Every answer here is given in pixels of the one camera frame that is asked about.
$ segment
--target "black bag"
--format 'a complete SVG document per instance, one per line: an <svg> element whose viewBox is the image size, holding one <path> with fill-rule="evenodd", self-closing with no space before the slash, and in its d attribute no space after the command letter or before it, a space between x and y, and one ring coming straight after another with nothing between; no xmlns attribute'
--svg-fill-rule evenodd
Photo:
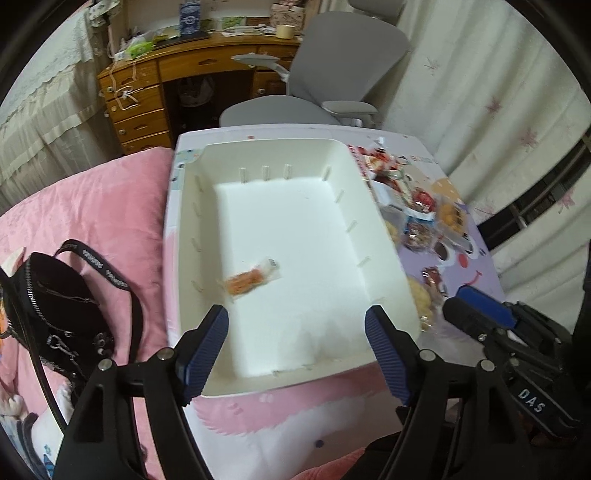
<svg viewBox="0 0 591 480"><path fill-rule="evenodd" d="M110 358L115 340L84 278L72 267L55 258L74 252L115 287L131 295L131 346L129 363L136 360L143 331L142 308L126 281L93 249L78 240L67 240L53 257L33 252L11 277L17 298L31 327L43 364L64 375L82 391L97 364ZM8 329L25 348L21 325L15 320L12 301L4 299Z"/></svg>

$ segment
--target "white plastic tray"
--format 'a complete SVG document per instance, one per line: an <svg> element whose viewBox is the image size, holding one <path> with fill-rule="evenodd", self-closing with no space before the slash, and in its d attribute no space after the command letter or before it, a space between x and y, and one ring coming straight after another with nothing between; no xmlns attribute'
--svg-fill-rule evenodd
<svg viewBox="0 0 591 480"><path fill-rule="evenodd" d="M181 331L215 303L230 317L204 395L284 387L374 361L363 329L373 304L417 338L402 265L344 144L214 144L185 168ZM234 299L220 286L265 257L279 264L278 279Z"/></svg>

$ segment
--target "screw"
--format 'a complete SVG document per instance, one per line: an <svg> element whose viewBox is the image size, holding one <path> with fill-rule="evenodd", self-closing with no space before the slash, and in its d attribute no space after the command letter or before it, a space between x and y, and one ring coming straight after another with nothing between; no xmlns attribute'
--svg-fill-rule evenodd
<svg viewBox="0 0 591 480"><path fill-rule="evenodd" d="M99 362L99 370L102 370L103 372L105 370L108 370L112 366L113 366L113 360L111 360L110 358L104 358Z"/></svg>
<svg viewBox="0 0 591 480"><path fill-rule="evenodd" d="M174 350L171 349L169 346L165 347L165 348L161 348L156 353L156 356L158 358L160 358L161 360L168 360L169 358L172 358L173 355L174 355Z"/></svg>
<svg viewBox="0 0 591 480"><path fill-rule="evenodd" d="M426 362L433 362L437 358L437 355L432 350L421 350L418 355Z"/></svg>
<svg viewBox="0 0 591 480"><path fill-rule="evenodd" d="M480 362L480 368L482 368L485 372L494 372L495 364L490 360L483 360Z"/></svg>

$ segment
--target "gray office chair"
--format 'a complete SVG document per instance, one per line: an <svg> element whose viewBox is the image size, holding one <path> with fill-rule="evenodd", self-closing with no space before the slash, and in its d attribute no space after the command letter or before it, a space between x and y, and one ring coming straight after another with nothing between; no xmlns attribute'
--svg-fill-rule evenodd
<svg viewBox="0 0 591 480"><path fill-rule="evenodd" d="M351 6L380 17L400 10L396 0L350 0ZM377 110L363 102L372 87L407 52L410 44L395 26L350 12L314 17L291 64L291 71L268 55L237 55L234 60L275 70L287 95L269 95L238 103L220 117L221 127L258 124L341 125L360 119L373 126Z"/></svg>

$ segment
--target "pink blanket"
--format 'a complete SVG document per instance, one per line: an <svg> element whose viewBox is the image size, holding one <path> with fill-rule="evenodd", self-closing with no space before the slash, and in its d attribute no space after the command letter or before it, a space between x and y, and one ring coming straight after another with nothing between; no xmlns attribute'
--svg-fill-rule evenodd
<svg viewBox="0 0 591 480"><path fill-rule="evenodd" d="M25 257L53 254L64 240L79 239L100 252L128 280L144 312L140 361L167 343L162 299L162 233L173 152L154 148L113 160L62 180L25 199L0 218L0 261L25 247ZM72 254L60 259L84 275L115 335L114 360L126 362L131 334L129 294L118 290ZM28 352L5 341L0 380L24 397L29 411L42 413L47 403ZM57 389L64 379L47 370ZM148 450L147 469L161 478L143 401L136 402L141 443Z"/></svg>

